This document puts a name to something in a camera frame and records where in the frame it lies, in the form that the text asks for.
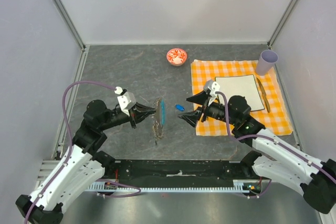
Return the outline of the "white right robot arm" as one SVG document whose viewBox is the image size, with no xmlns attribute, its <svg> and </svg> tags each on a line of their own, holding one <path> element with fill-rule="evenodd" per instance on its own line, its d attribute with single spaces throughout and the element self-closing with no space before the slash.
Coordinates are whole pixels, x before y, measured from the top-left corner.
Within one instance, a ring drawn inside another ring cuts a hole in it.
<svg viewBox="0 0 336 224">
<path fill-rule="evenodd" d="M 192 127 L 207 118 L 232 125 L 228 136 L 255 149 L 240 166 L 245 178 L 257 175 L 274 180 L 299 193 L 316 211 L 328 214 L 335 205 L 335 161 L 324 162 L 283 141 L 250 115 L 251 108 L 244 97 L 234 95 L 224 103 L 212 102 L 217 95 L 223 93 L 202 91 L 187 98 L 199 106 L 178 118 Z"/>
</svg>

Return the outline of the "large keyring with keys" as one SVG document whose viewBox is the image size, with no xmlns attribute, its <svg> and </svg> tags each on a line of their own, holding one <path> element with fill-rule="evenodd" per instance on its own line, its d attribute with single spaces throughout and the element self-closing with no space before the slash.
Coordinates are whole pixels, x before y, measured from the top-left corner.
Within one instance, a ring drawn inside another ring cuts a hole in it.
<svg viewBox="0 0 336 224">
<path fill-rule="evenodd" d="M 155 101 L 155 114 L 153 115 L 153 132 L 155 144 L 163 137 L 163 126 L 165 124 L 165 103 L 162 98 L 157 98 Z"/>
</svg>

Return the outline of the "blue key tag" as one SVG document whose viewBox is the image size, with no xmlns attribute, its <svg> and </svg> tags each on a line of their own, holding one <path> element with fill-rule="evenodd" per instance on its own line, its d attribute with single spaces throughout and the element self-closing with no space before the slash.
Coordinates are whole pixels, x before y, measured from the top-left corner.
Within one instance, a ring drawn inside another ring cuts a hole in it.
<svg viewBox="0 0 336 224">
<path fill-rule="evenodd" d="M 184 110 L 185 110 L 184 107 L 183 107 L 182 105 L 180 105 L 180 104 L 176 104 L 176 105 L 175 105 L 175 108 L 176 108 L 177 110 L 179 110 L 179 111 L 184 111 Z"/>
</svg>

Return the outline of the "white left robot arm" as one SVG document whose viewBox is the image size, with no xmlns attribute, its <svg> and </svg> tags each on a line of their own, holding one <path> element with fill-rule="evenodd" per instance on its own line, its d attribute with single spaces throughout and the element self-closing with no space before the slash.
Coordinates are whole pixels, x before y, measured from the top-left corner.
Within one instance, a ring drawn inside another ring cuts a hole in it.
<svg viewBox="0 0 336 224">
<path fill-rule="evenodd" d="M 99 149 L 107 139 L 104 131 L 124 123 L 135 128 L 156 113 L 156 108 L 137 102 L 127 109 L 127 113 L 119 105 L 108 109 L 101 100 L 87 105 L 81 126 L 63 158 L 37 189 L 16 200 L 25 223 L 60 223 L 70 205 L 92 183 L 114 175 L 115 159 Z"/>
</svg>

